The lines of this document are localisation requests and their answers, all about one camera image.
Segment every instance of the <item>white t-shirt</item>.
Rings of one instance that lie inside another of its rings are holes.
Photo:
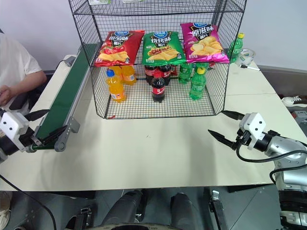
[[[0,33],[0,86],[11,87],[21,82],[26,75],[41,70],[38,62],[19,42]],[[8,111],[14,99],[12,98],[3,109]]]

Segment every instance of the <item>wire mesh shelf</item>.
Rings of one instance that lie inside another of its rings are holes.
[[[189,98],[189,84],[174,78],[166,86],[165,99],[155,103],[145,81],[142,43],[135,61],[137,82],[125,85],[126,101],[112,101],[108,92],[106,68],[93,66],[100,46],[109,31],[178,31],[183,42],[181,23],[202,22],[218,26],[220,43],[227,52],[241,25],[247,0],[143,0],[91,6],[88,0],[69,0],[76,28],[91,66],[96,111],[106,119],[183,117],[216,115],[224,109],[228,64],[216,63],[207,71],[206,89],[201,100]]]

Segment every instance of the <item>brand logo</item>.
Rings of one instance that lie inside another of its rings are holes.
[[[193,23],[193,25],[197,28],[202,28],[205,27],[206,25],[208,25],[207,23]]]
[[[155,36],[156,38],[160,38],[160,39],[165,38],[165,37],[167,36],[167,31],[155,32],[155,33],[154,33],[154,36]]]
[[[126,35],[128,35],[129,34],[129,31],[116,31],[115,33],[114,33],[114,35],[115,36],[126,36]]]

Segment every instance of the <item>wall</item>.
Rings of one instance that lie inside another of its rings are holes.
[[[257,64],[307,70],[306,8],[306,0],[248,0],[240,31]]]
[[[257,64],[307,70],[306,9],[306,0],[248,0],[241,31]],[[44,70],[80,45],[67,0],[0,0],[0,28]]]

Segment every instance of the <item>leg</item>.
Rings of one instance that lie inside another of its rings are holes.
[[[127,192],[110,209],[101,225],[134,223],[142,193],[138,190]]]
[[[188,196],[183,193],[177,193],[171,200],[171,226],[182,230],[198,229],[194,212],[193,204]]]

